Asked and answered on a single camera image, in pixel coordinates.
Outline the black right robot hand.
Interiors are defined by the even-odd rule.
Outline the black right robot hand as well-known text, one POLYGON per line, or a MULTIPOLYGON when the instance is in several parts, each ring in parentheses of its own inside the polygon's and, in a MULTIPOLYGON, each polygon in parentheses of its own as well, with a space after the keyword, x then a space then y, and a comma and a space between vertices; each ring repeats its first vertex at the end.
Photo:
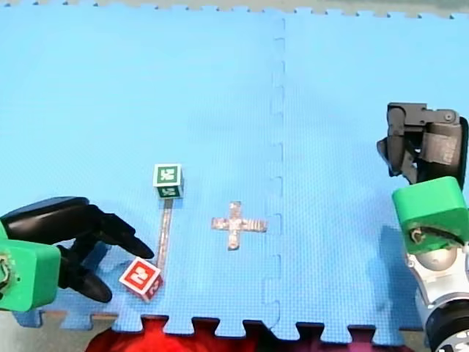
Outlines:
POLYGON ((387 105, 387 134, 377 141, 390 177, 410 185, 442 177, 465 186, 468 119, 453 109, 430 109, 425 103, 387 105))

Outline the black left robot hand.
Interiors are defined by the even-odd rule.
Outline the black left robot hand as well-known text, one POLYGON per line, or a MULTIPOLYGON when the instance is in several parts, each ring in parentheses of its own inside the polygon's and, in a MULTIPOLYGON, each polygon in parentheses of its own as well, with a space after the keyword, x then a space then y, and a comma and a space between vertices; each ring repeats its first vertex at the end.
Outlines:
POLYGON ((10 240, 55 245, 61 253, 58 286, 101 303, 112 299, 111 289, 82 266, 98 242, 142 259, 154 257, 131 225, 86 197, 52 197, 25 205, 1 216, 1 225, 10 240))

